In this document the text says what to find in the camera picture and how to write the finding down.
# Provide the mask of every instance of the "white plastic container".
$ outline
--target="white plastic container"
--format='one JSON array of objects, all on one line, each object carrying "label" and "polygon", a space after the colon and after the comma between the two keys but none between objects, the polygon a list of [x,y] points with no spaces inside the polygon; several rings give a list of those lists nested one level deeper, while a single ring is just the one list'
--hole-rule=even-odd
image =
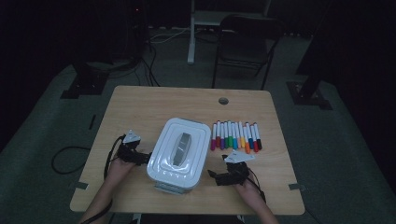
[{"label": "white plastic container", "polygon": [[198,184],[210,133],[210,128],[200,122],[178,118],[166,122],[147,168],[156,189],[182,194]]}]

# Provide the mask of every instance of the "dark background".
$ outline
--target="dark background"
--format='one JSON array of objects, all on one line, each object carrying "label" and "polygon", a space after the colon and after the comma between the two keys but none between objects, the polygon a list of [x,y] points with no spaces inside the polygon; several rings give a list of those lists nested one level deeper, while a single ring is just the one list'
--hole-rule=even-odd
[{"label": "dark background", "polygon": [[[197,9],[261,11],[263,1],[197,0]],[[27,118],[54,76],[75,59],[112,63],[136,56],[141,0],[2,1],[0,3],[1,144]],[[144,2],[148,25],[187,27],[185,0]],[[332,83],[396,189],[395,4],[390,0],[273,0],[270,17],[288,35],[312,37],[296,73]],[[125,31],[132,35],[125,38]],[[129,43],[124,49],[120,43]]]}]

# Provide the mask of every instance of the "black chair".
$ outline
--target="black chair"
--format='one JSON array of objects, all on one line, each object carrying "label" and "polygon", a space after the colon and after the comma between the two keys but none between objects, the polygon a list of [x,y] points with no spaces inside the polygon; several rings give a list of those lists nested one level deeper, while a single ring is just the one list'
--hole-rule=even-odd
[{"label": "black chair", "polygon": [[251,18],[241,15],[225,17],[219,26],[212,88],[215,88],[218,65],[256,69],[255,77],[266,65],[261,90],[270,70],[275,47],[284,34],[284,24],[272,18]]}]

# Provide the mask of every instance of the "chair leg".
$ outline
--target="chair leg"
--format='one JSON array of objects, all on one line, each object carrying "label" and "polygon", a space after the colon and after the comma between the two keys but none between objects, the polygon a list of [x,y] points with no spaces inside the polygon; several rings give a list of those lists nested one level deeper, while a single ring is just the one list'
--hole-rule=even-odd
[{"label": "chair leg", "polygon": [[219,58],[218,58],[218,56],[216,56],[215,68],[213,71],[213,79],[212,79],[212,89],[215,89],[215,85],[216,85],[216,73],[218,72],[218,61],[219,61]]},{"label": "chair leg", "polygon": [[267,81],[268,73],[269,73],[269,71],[270,71],[272,58],[273,58],[273,57],[270,57],[270,59],[269,59],[269,61],[268,61],[268,64],[267,64],[267,67],[265,68],[264,78],[262,79],[262,87],[260,88],[261,91],[264,90],[264,85],[265,85],[265,82]]},{"label": "chair leg", "polygon": [[262,67],[264,66],[264,64],[260,65],[260,67],[257,69],[256,74],[254,74],[254,77],[258,76],[260,71],[262,70]]}]

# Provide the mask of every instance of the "floor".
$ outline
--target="floor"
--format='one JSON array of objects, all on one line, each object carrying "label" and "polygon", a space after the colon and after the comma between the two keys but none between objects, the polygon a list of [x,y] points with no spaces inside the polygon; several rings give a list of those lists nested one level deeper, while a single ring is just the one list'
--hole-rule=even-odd
[{"label": "floor", "polygon": [[[210,88],[216,37],[197,34],[195,63],[187,64],[189,39],[180,30],[151,30],[153,49],[144,60],[161,86]],[[336,88],[322,82],[319,89],[332,110],[295,105],[286,82],[304,82],[295,75],[310,39],[284,36],[280,41],[264,90],[271,92],[291,162],[302,189],[306,212],[278,216],[280,223],[396,223],[396,198],[381,175],[361,133]],[[108,65],[93,63],[101,69]],[[224,68],[217,88],[257,90],[258,77]],[[91,147],[112,91],[118,85],[150,85],[149,70],[137,67],[110,74],[101,95],[61,99],[76,73],[66,67],[52,80],[7,147],[0,154],[0,223],[77,223],[81,213],[69,208],[81,169],[59,175],[52,157],[63,147]],[[79,167],[88,150],[72,149],[55,160],[59,170]],[[128,223],[133,214],[117,214],[112,223]],[[259,223],[246,217],[246,223]]]}]

